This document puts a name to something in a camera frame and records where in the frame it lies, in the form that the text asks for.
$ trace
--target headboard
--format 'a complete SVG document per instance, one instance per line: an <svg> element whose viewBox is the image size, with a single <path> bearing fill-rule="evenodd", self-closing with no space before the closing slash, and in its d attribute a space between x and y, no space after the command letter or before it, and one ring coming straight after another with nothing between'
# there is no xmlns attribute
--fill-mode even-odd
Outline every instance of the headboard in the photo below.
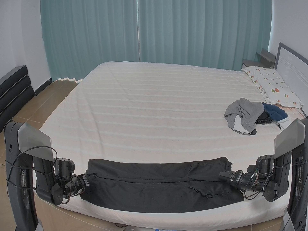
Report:
<svg viewBox="0 0 308 231"><path fill-rule="evenodd" d="M308 60L291 48L279 43L275 69L302 102L308 115Z"/></svg>

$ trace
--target curtain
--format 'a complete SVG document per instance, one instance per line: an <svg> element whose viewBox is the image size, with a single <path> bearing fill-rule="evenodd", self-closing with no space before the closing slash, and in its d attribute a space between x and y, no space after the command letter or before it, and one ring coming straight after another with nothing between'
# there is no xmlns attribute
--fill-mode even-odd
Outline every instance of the curtain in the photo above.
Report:
<svg viewBox="0 0 308 231"><path fill-rule="evenodd" d="M138 0L140 60L241 70L267 49L272 0Z"/></svg>
<svg viewBox="0 0 308 231"><path fill-rule="evenodd" d="M136 8L136 0L41 0L52 79L82 79L107 61L139 61Z"/></svg>

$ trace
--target gray sweater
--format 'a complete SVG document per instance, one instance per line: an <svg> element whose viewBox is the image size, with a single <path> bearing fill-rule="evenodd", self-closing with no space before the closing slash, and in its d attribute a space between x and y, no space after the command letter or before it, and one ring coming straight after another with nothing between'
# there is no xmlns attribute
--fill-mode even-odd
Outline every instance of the gray sweater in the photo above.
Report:
<svg viewBox="0 0 308 231"><path fill-rule="evenodd" d="M241 98L228 106L224 117L228 122L228 127L233 129L234 120L239 115L243 128L251 133L256 128L256 120L263 111L264 106L261 102L250 102L245 98Z"/></svg>

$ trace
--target white wall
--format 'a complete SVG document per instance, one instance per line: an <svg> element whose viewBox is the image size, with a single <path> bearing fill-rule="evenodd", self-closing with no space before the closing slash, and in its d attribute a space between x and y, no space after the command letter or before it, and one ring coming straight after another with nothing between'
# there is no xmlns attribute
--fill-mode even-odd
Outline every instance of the white wall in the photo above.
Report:
<svg viewBox="0 0 308 231"><path fill-rule="evenodd" d="M308 0L272 0L269 52L277 55L279 42L308 59Z"/></svg>
<svg viewBox="0 0 308 231"><path fill-rule="evenodd" d="M0 0L0 78L27 65L36 90L50 79L42 39L40 0Z"/></svg>

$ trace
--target white patterned pillow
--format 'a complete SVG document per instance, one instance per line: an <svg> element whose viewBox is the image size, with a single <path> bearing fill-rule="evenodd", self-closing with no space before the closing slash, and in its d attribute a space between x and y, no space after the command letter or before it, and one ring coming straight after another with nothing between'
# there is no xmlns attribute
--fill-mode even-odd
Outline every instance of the white patterned pillow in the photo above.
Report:
<svg viewBox="0 0 308 231"><path fill-rule="evenodd" d="M269 104L301 108L298 96L286 85L279 73L273 68L244 67L242 71L252 79L262 96Z"/></svg>

